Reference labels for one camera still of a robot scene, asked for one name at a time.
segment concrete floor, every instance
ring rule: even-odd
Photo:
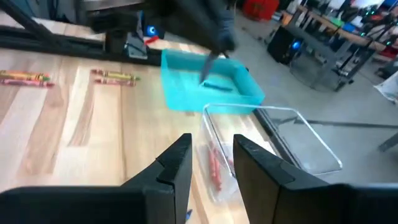
[[[365,65],[355,76],[355,82],[338,93],[310,89],[298,81],[288,67],[275,62],[267,53],[266,46],[257,40],[267,36],[274,25],[275,22],[254,22],[240,13],[236,15],[236,38],[240,45],[231,57],[249,68],[266,94],[264,105],[295,108],[306,119],[398,124],[398,107],[373,87],[382,81],[373,75],[380,65]],[[377,151],[377,146],[398,129],[320,125],[313,125],[313,128],[343,163],[342,171],[321,178],[331,183],[398,182],[398,146],[387,152]],[[316,154],[312,157],[314,161],[324,162]]]

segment workbench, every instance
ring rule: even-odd
[[[302,28],[297,27],[296,23],[302,13],[305,13],[306,16],[309,17],[307,22],[304,24]],[[359,62],[348,72],[345,76],[345,79],[339,82],[338,86],[335,88],[335,91],[343,88],[347,83],[349,83],[354,75],[359,71],[359,69],[372,57],[375,52],[382,51],[386,48],[386,46],[378,41],[371,40],[367,37],[362,37],[358,34],[354,34],[352,32],[348,32],[343,30],[341,27],[336,26],[332,23],[327,16],[319,15],[316,12],[313,12],[307,9],[305,6],[298,5],[297,10],[293,16],[290,16],[288,12],[282,13],[288,19],[283,21],[283,26],[289,30],[294,36],[301,37],[304,42],[308,44],[312,49],[316,52],[320,53],[326,58],[326,63],[323,65],[322,69],[319,71],[318,77],[311,83],[310,87],[315,88],[316,84],[332,69],[335,68],[336,61],[343,56],[343,54],[348,50],[351,44],[356,44],[360,46],[368,46],[361,56],[359,57]],[[340,37],[347,40],[336,52],[332,51],[329,46],[325,46],[323,42],[320,42],[315,37],[312,37],[310,34],[306,33],[304,30],[309,25],[309,23],[315,19],[321,25],[327,27],[332,30],[334,34],[338,34]]]
[[[36,21],[57,34],[104,38],[87,27]],[[19,26],[6,14],[0,24]],[[206,52],[164,40],[151,47]],[[28,185],[121,185],[183,133],[192,133],[190,223],[248,223],[242,202],[210,200],[195,156],[201,114],[168,109],[160,67],[0,49],[0,68],[48,73],[56,84],[51,89],[0,87],[0,192]],[[141,80],[134,87],[94,85],[93,68],[132,72]],[[253,115],[235,122],[267,141]]]

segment blue light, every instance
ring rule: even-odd
[[[157,35],[157,31],[154,26],[147,26],[147,35],[149,37],[153,37],[153,36]]]
[[[300,48],[300,45],[301,45],[301,42],[300,42],[300,41],[295,41],[295,42],[292,44],[293,50],[299,49],[299,48]]]

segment blue plastic tray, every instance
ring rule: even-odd
[[[171,110],[202,111],[208,103],[260,105],[265,98],[246,68],[238,61],[214,61],[207,83],[233,89],[231,92],[199,85],[206,55],[176,50],[162,51],[162,84],[166,104]],[[250,113],[252,108],[219,107],[212,113]]]

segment clear plastic container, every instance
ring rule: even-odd
[[[214,113],[239,111],[242,107],[253,109],[253,113]],[[206,105],[195,148],[202,176],[214,202],[240,198],[233,165],[234,134],[244,135],[264,150],[313,175],[342,169],[341,161],[333,151],[302,115],[293,109],[252,105]]]

